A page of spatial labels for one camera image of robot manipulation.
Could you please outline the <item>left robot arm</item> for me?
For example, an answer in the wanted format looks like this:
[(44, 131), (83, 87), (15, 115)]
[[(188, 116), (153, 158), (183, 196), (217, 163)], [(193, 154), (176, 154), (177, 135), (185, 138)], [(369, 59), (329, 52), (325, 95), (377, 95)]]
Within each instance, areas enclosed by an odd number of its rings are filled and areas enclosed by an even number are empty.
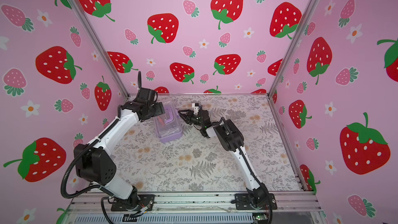
[[(136, 208), (140, 201), (137, 188), (118, 176), (117, 166), (111, 155), (131, 127), (165, 113), (163, 104), (157, 98), (156, 91), (140, 88), (134, 100), (118, 106), (117, 116), (106, 129), (88, 144), (80, 144), (74, 148), (74, 159), (61, 181), (60, 191), (63, 198), (71, 199), (97, 188), (127, 209)], [(76, 171), (78, 177), (93, 184), (76, 193), (67, 193), (66, 183), (72, 170)]]

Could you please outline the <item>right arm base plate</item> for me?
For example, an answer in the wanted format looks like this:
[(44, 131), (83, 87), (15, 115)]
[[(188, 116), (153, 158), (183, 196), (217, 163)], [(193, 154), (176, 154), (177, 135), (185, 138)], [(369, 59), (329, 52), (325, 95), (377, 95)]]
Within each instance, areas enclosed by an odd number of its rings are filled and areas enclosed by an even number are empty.
[(274, 194), (269, 194), (265, 200), (255, 199), (250, 194), (235, 194), (234, 199), (231, 200), (237, 210), (276, 210), (277, 203)]

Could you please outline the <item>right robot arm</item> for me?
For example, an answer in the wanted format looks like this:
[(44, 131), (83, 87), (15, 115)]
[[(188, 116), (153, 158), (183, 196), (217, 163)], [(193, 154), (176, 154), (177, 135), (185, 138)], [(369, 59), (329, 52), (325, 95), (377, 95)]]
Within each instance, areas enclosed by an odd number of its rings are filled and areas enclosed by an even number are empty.
[(203, 137), (210, 139), (216, 137), (223, 149), (235, 159), (244, 176), (249, 202), (255, 207), (265, 204), (271, 197), (264, 182), (258, 177), (248, 158), (244, 145), (244, 136), (230, 119), (221, 117), (219, 121), (212, 122), (209, 112), (203, 110), (198, 103), (192, 105), (191, 110), (179, 110), (180, 118), (188, 125), (194, 125)]

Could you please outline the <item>purple plastic tool box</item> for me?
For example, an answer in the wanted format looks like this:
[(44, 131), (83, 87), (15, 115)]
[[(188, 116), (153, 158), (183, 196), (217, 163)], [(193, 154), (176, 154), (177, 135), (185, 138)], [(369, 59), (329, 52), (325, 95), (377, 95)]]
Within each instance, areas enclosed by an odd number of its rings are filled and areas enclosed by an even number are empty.
[(163, 107), (165, 113), (154, 117), (155, 134), (161, 143), (178, 140), (183, 136), (183, 128), (175, 104), (163, 102)]

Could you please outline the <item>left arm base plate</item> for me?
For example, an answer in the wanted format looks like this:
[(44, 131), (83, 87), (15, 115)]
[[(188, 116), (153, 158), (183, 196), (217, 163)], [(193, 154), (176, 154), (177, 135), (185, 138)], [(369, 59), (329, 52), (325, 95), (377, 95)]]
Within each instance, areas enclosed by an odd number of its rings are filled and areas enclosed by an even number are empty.
[(134, 194), (126, 200), (116, 198), (111, 207), (112, 212), (139, 212), (141, 209), (152, 211), (155, 195), (149, 194)]

